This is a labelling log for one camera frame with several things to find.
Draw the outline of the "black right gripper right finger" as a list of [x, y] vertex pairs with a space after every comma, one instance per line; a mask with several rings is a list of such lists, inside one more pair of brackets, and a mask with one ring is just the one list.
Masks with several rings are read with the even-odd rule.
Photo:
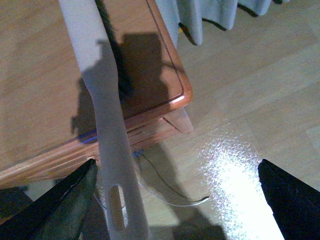
[[261, 188], [285, 240], [320, 238], [320, 192], [272, 162], [258, 165]]

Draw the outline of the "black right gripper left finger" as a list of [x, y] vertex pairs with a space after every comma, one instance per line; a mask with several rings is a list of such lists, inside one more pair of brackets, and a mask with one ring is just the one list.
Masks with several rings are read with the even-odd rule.
[[89, 159], [24, 210], [0, 226], [2, 240], [77, 240], [97, 181]]

